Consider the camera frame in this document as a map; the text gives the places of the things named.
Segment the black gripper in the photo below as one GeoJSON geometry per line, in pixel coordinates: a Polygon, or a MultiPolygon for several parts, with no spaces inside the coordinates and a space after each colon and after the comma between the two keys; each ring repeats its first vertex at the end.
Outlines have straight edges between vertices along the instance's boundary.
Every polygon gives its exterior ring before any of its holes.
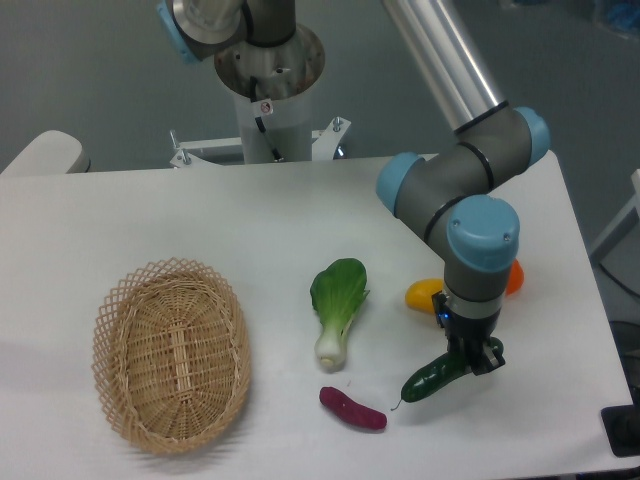
{"type": "Polygon", "coordinates": [[[469,361],[471,371],[480,376],[493,372],[505,364],[504,345],[494,339],[493,333],[500,311],[482,318],[470,318],[446,308],[444,329],[449,354],[449,377],[460,378],[469,373],[463,343],[479,343],[472,351],[469,361]]]}

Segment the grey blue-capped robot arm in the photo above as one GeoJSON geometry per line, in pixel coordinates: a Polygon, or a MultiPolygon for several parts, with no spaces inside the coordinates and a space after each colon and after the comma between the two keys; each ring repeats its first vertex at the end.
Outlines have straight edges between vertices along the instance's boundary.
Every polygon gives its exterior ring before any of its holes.
{"type": "MultiPolygon", "coordinates": [[[[544,120],[500,93],[449,1],[388,1],[385,10],[453,130],[455,145],[431,159],[393,157],[376,184],[380,201],[444,263],[434,297],[448,348],[477,375],[504,364],[491,345],[519,247],[515,210],[493,190],[550,146],[544,120]]],[[[243,102],[248,163],[305,161],[315,140],[301,120],[278,116],[318,80],[324,54],[292,1],[162,1],[158,15],[186,62],[213,59],[243,102]]]]}

